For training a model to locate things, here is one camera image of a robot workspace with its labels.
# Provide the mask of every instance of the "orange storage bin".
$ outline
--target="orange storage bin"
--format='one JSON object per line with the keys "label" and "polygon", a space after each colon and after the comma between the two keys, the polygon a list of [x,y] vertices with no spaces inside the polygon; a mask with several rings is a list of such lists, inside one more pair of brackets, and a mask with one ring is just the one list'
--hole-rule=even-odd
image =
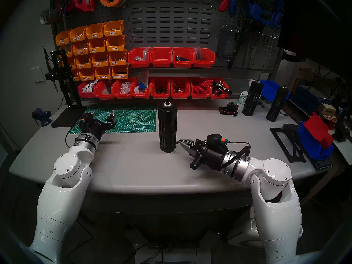
{"label": "orange storage bin", "polygon": [[78,71],[78,74],[80,76],[80,80],[86,81],[86,80],[94,80],[94,68],[87,68],[87,69],[80,69]]}
{"label": "orange storage bin", "polygon": [[62,31],[59,34],[57,34],[57,36],[55,37],[56,45],[60,46],[60,45],[68,44],[70,42],[69,33],[71,32],[71,30],[72,29]]}
{"label": "orange storage bin", "polygon": [[78,69],[71,70],[71,72],[75,75],[74,78],[73,78],[73,81],[79,81],[80,80],[80,76],[78,74]]}
{"label": "orange storage bin", "polygon": [[202,60],[197,60],[197,54],[194,51],[194,63],[193,66],[196,68],[211,68],[212,64],[215,63],[215,53],[208,48],[201,48]]}
{"label": "orange storage bin", "polygon": [[[189,61],[176,60],[176,56],[183,57]],[[194,60],[194,51],[188,47],[173,47],[172,48],[172,63],[175,68],[191,68]]]}
{"label": "orange storage bin", "polygon": [[86,29],[87,39],[102,38],[104,36],[104,24],[96,23],[89,25]]}
{"label": "orange storage bin", "polygon": [[[170,78],[171,86],[171,96],[175,99],[186,99],[191,95],[191,86],[187,77],[171,77]],[[176,86],[180,87],[183,93],[175,93],[174,89]]]}
{"label": "orange storage bin", "polygon": [[106,49],[109,52],[122,51],[126,45],[126,35],[108,37],[106,40]]}
{"label": "orange storage bin", "polygon": [[94,74],[96,79],[110,79],[110,66],[94,68]]}
{"label": "orange storage bin", "polygon": [[71,42],[80,42],[86,39],[86,29],[88,26],[81,26],[72,29],[69,33]]}
{"label": "orange storage bin", "polygon": [[92,56],[90,54],[77,56],[75,64],[78,69],[90,68],[92,67]]}
{"label": "orange storage bin", "polygon": [[109,63],[111,66],[126,65],[126,61],[127,61],[127,49],[109,53]]}
{"label": "orange storage bin", "polygon": [[89,53],[88,51],[88,44],[85,41],[82,42],[75,42],[72,46],[73,48],[73,54],[75,56],[78,55],[86,55]]}
{"label": "orange storage bin", "polygon": [[[143,58],[143,51],[148,48],[147,60],[134,60],[137,56]],[[151,47],[136,47],[128,52],[128,62],[135,68],[148,68],[150,63]]]}
{"label": "orange storage bin", "polygon": [[124,31],[124,21],[116,20],[109,21],[104,25],[104,35],[109,36],[120,36]]}
{"label": "orange storage bin", "polygon": [[69,43],[69,44],[66,44],[66,45],[62,45],[59,50],[61,49],[65,49],[66,51],[66,57],[72,57],[73,56],[73,43]]}
{"label": "orange storage bin", "polygon": [[[217,82],[219,84],[223,84],[223,86],[225,88],[230,89],[230,87],[226,84],[226,82],[223,79],[221,79],[221,78],[214,78],[214,82]],[[229,96],[229,94],[227,92],[221,91],[220,95],[212,94],[210,96],[210,98],[211,99],[225,99],[228,96]]]}
{"label": "orange storage bin", "polygon": [[170,47],[153,47],[150,51],[150,62],[153,67],[170,67],[172,49]]}
{"label": "orange storage bin", "polygon": [[[121,93],[121,84],[124,82],[130,82],[130,93],[129,94],[122,94]],[[137,84],[137,78],[136,77],[131,77],[128,79],[117,79],[114,85],[111,87],[111,93],[117,98],[117,99],[130,99],[132,98],[132,93],[134,92],[134,88],[136,86],[133,85]]]}
{"label": "orange storage bin", "polygon": [[[153,98],[169,98],[171,89],[170,89],[170,78],[169,77],[150,77],[150,95]],[[167,90],[167,93],[159,94],[157,90],[159,87],[163,87]]]}
{"label": "orange storage bin", "polygon": [[108,80],[101,80],[94,86],[94,94],[99,98],[99,99],[114,99],[113,94],[102,94],[104,88],[108,87],[109,81]]}
{"label": "orange storage bin", "polygon": [[91,81],[83,81],[81,84],[79,84],[78,85],[78,93],[79,93],[79,95],[80,95],[80,97],[82,97],[82,98],[92,98],[92,97],[96,97],[95,96],[95,93],[94,92],[92,92],[92,93],[83,93],[83,88],[85,87],[85,86],[87,86],[87,84],[88,83],[90,83]]}
{"label": "orange storage bin", "polygon": [[92,54],[92,64],[94,67],[105,67],[109,65],[109,52],[105,51],[102,53]]}
{"label": "orange storage bin", "polygon": [[147,88],[147,90],[148,90],[147,93],[135,93],[134,88],[138,86],[138,80],[136,77],[130,77],[130,78],[136,79],[136,80],[133,80],[133,82],[131,83],[131,87],[130,87],[133,98],[143,98],[143,99],[150,98],[150,83]]}
{"label": "orange storage bin", "polygon": [[208,86],[206,87],[205,91],[206,93],[197,93],[194,91],[194,86],[206,81],[206,80],[211,80],[213,78],[209,77],[209,78],[205,78],[205,77],[189,77],[189,83],[191,84],[191,96],[192,98],[195,99],[206,99],[208,97],[210,97],[212,95],[212,87]]}
{"label": "orange storage bin", "polygon": [[126,65],[119,65],[111,67],[111,74],[114,79],[127,79],[128,78],[128,67],[129,63]]}
{"label": "orange storage bin", "polygon": [[76,69],[76,64],[75,64],[75,57],[70,57],[67,59],[68,64],[72,65],[72,69],[71,70],[75,70]]}
{"label": "orange storage bin", "polygon": [[106,49],[106,37],[99,39],[91,39],[88,42],[88,49],[90,53],[105,52]]}

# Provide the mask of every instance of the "red storage bin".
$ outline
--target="red storage bin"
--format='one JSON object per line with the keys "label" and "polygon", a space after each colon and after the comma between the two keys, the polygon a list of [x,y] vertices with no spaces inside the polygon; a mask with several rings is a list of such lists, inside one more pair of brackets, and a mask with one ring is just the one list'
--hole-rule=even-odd
{"label": "red storage bin", "polygon": [[[214,82],[217,82],[219,84],[223,83],[223,86],[227,89],[230,89],[230,87],[226,84],[226,82],[221,79],[221,78],[213,78],[214,79]],[[220,95],[216,95],[216,94],[213,94],[213,87],[211,87],[212,90],[211,90],[211,93],[212,95],[210,96],[211,99],[225,99],[226,97],[229,96],[229,94],[225,91],[222,91]]]}
{"label": "red storage bin", "polygon": [[[183,93],[174,93],[174,84],[179,86]],[[187,77],[171,77],[170,78],[171,86],[171,96],[175,99],[186,99],[191,95],[191,86]]]}
{"label": "red storage bin", "polygon": [[[134,60],[137,56],[143,58],[143,51],[145,48],[148,48],[147,60]],[[151,47],[133,48],[131,51],[128,52],[128,62],[134,68],[148,68],[150,63],[150,50]]]}
{"label": "red storage bin", "polygon": [[107,80],[105,80],[105,81],[100,80],[94,86],[94,94],[99,99],[114,99],[115,98],[113,94],[101,94],[101,92],[104,90],[104,85],[107,85],[107,83],[109,83]]}
{"label": "red storage bin", "polygon": [[189,77],[188,80],[189,80],[189,83],[191,84],[191,95],[192,95],[192,98],[195,98],[195,99],[206,99],[208,97],[210,97],[212,95],[212,87],[211,86],[208,86],[207,89],[206,89],[206,94],[203,94],[203,93],[196,93],[193,89],[193,87],[195,85],[198,85],[206,80],[210,80],[210,79],[213,79],[211,77]]}
{"label": "red storage bin", "polygon": [[[123,82],[130,82],[130,93],[129,94],[122,94],[121,93],[121,84]],[[137,82],[136,77],[130,77],[128,79],[117,79],[114,85],[111,87],[111,94],[113,94],[117,99],[131,99],[132,98],[132,92],[134,92],[134,88],[132,83]]]}
{"label": "red storage bin", "polygon": [[211,68],[212,64],[215,63],[215,53],[208,48],[201,48],[203,60],[197,60],[197,54],[194,51],[194,63],[193,66],[196,68]]}
{"label": "red storage bin", "polygon": [[171,47],[153,47],[150,51],[150,62],[153,67],[170,67],[172,62]]}
{"label": "red storage bin", "polygon": [[[184,57],[189,61],[176,60],[176,56]],[[194,62],[194,51],[187,47],[173,47],[172,48],[172,63],[175,68],[191,68]]]}
{"label": "red storage bin", "polygon": [[[169,77],[150,77],[149,78],[150,85],[150,95],[153,98],[169,98],[170,96],[170,78]],[[158,94],[156,93],[157,88],[163,87],[167,89],[166,94]]]}
{"label": "red storage bin", "polygon": [[96,97],[94,92],[92,92],[92,93],[83,93],[83,88],[85,86],[87,86],[88,83],[92,83],[92,81],[89,81],[89,82],[83,81],[81,84],[78,85],[78,93],[79,93],[80,97],[82,97],[82,98]]}
{"label": "red storage bin", "polygon": [[138,80],[136,77],[130,77],[130,78],[136,79],[131,83],[131,87],[130,87],[133,98],[149,98],[150,97],[150,83],[148,85],[148,92],[147,93],[135,93],[134,88],[136,86],[138,86]]}
{"label": "red storage bin", "polygon": [[331,146],[333,137],[328,132],[329,128],[315,112],[303,125],[323,149],[328,149]]}

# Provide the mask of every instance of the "cardboard box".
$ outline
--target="cardboard box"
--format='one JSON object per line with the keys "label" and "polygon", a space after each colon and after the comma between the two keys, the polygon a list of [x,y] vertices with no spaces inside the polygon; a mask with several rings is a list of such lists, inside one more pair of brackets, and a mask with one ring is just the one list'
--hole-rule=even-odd
{"label": "cardboard box", "polygon": [[333,106],[324,103],[319,105],[318,112],[321,115],[333,116],[336,109]]}

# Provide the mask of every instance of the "light switch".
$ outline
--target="light switch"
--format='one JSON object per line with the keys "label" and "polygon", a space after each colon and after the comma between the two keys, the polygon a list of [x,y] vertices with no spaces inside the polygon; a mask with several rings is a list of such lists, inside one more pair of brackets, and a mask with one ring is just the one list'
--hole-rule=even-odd
{"label": "light switch", "polygon": [[42,73],[42,68],[41,67],[36,67],[36,68],[32,68],[32,76],[33,76],[33,80],[34,82],[40,82],[40,81],[44,81],[44,77],[43,77],[43,73]]}

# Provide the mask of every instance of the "black stand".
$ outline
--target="black stand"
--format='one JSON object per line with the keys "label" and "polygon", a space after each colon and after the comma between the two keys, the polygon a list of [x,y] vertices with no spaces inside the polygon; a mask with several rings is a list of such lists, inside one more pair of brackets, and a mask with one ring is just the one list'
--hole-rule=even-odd
{"label": "black stand", "polygon": [[[78,95],[77,89],[75,87],[75,82],[73,81],[74,74],[71,72],[72,66],[68,64],[66,51],[64,49],[51,52],[51,58],[54,68],[51,68],[48,54],[44,48],[44,55],[46,59],[46,64],[48,66],[49,72],[45,74],[47,80],[51,80],[55,84],[55,80],[59,81],[60,89],[65,97],[68,108],[51,124],[52,127],[72,127],[76,124],[78,119],[87,107],[82,106],[80,96]],[[58,56],[61,56],[64,66],[60,66]],[[68,94],[68,89],[66,81],[68,80],[72,95],[75,98],[77,105],[72,105],[71,98]]]}

